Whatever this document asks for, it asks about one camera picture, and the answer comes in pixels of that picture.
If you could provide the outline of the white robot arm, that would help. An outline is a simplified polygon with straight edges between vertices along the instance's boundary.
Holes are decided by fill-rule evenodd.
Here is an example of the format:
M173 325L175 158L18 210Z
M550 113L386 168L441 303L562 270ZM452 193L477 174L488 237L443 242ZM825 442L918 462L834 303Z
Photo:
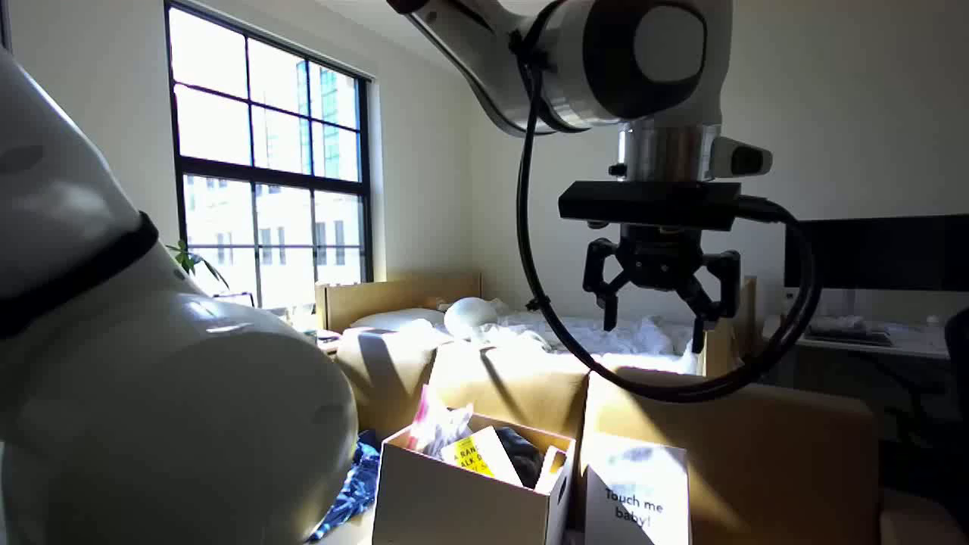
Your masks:
M569 218L687 245L768 155L720 130L732 0L389 0L504 130L634 137ZM264 310L204 295L96 147L0 56L9 545L304 545L357 442L346 374Z

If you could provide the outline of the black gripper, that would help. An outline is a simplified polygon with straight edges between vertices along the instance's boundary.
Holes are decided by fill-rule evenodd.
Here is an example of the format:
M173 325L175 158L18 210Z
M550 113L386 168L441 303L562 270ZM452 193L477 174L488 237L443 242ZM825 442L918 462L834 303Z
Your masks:
M606 260L615 257L620 274L606 278ZM716 295L703 288L696 274L710 274ZM677 292L694 311L690 352L701 355L706 332L739 310L739 255L706 255L696 229L625 226L619 242L595 240L584 257L581 288L598 296L603 326L619 326L619 292L637 288Z

